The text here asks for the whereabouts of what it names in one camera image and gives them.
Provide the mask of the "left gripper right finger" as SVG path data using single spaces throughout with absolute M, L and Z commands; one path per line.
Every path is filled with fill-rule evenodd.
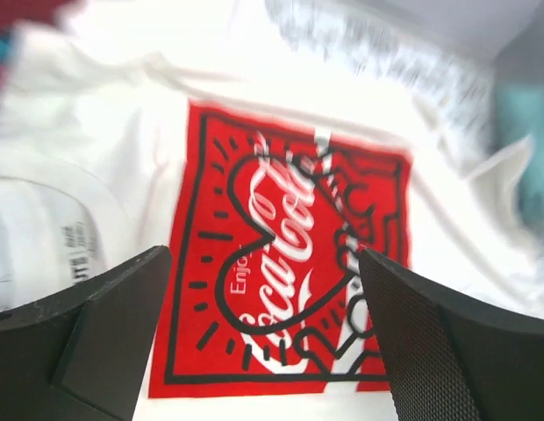
M 544 420 L 544 320 L 371 249 L 359 268 L 398 419 Z

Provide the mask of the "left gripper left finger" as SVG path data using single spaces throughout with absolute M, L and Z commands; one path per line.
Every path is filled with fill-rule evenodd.
M 154 246 L 1 312 L 0 420 L 132 419 L 171 262 Z

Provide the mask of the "white Coca-Cola t-shirt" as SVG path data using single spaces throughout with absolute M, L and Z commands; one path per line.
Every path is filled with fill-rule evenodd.
M 11 32 L 0 313 L 167 247 L 130 420 L 400 420 L 367 249 L 544 320 L 511 150 L 291 49 L 267 1 L 86 2 Z

